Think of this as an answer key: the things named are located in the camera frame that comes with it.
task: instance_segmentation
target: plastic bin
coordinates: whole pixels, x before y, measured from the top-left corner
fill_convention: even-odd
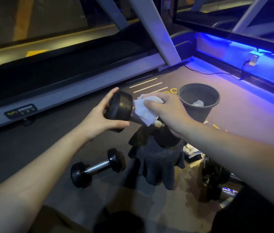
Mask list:
[[[205,122],[211,109],[220,102],[219,92],[203,83],[186,84],[178,90],[177,94],[189,116],[200,123]],[[203,101],[204,107],[192,105],[197,100]]]

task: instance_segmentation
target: bucket rim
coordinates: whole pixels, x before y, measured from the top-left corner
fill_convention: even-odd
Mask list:
[[[189,104],[188,102],[185,102],[181,97],[180,97],[180,92],[185,88],[185,87],[188,87],[188,86],[193,86],[193,85],[202,85],[202,86],[205,86],[205,87],[208,87],[209,89],[213,90],[217,96],[218,96],[218,99],[217,101],[212,104],[212,105],[208,105],[208,106],[196,106],[196,105],[192,105],[192,104]],[[217,104],[219,104],[220,102],[220,99],[221,99],[221,96],[220,96],[220,93],[217,91],[217,89],[215,89],[214,87],[208,85],[208,84],[205,84],[205,83],[187,83],[185,85],[183,85],[177,92],[177,95],[180,99],[180,101],[185,104],[185,105],[188,105],[188,106],[191,106],[191,107],[194,107],[194,108],[200,108],[200,109],[207,109],[207,108],[212,108],[212,107],[215,107]]]

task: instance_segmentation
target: finger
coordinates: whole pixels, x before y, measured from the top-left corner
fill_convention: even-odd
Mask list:
[[[107,121],[107,129],[122,129],[129,126],[129,121],[123,120],[108,120]]]
[[[154,93],[145,94],[142,96],[142,98],[149,97],[149,96],[157,96],[158,98],[161,98],[164,102],[168,101],[168,99],[170,98],[170,94],[164,93],[164,92],[154,92]]]
[[[103,111],[107,104],[109,103],[109,101],[111,100],[112,96],[119,90],[118,87],[113,88],[111,91],[108,92],[108,94],[106,94],[106,96],[100,101],[100,103],[98,104],[98,107],[101,109],[101,111]]]
[[[162,106],[164,104],[160,104],[154,101],[144,101],[143,104],[150,110],[158,113],[159,115],[161,114]]]

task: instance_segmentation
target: person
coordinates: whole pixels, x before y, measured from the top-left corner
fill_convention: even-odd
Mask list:
[[[129,126],[128,121],[113,121],[103,117],[104,109],[118,89],[112,89],[76,128],[0,184],[0,232],[27,232],[74,154],[106,130]],[[274,205],[273,145],[194,121],[177,95],[152,93],[151,96],[161,98],[164,103],[145,101],[145,106],[157,112],[175,136],[188,141],[231,170]]]

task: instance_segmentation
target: gray rubber floor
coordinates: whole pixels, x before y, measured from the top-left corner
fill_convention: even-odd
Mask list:
[[[205,73],[221,71],[199,59],[193,59],[188,66]],[[214,129],[216,126],[274,144],[274,95],[228,75],[198,74],[184,66],[142,77],[145,78],[121,84],[121,89],[130,92],[136,99],[140,94],[160,89],[175,93],[190,82],[214,86],[221,94],[221,101],[209,114],[205,126]],[[17,123],[3,129],[0,132],[0,183],[81,122],[105,93],[107,90],[102,90],[44,112],[29,127]],[[213,201],[207,204],[197,201],[200,196],[198,166],[176,167],[173,190],[166,190],[163,184],[151,186],[142,176],[136,175],[138,164],[130,160],[127,153],[130,149],[128,140],[138,127],[131,124],[121,133],[108,131],[102,134],[82,148],[71,162],[71,165],[79,161],[96,164],[106,159],[108,149],[115,147],[126,155],[124,172],[107,170],[96,175],[90,187],[77,189],[72,185],[67,169],[45,204],[55,207],[87,229],[93,229],[96,223],[103,221],[104,212],[108,210],[111,214],[130,211],[140,217],[145,224],[144,232],[209,231],[220,206]]]

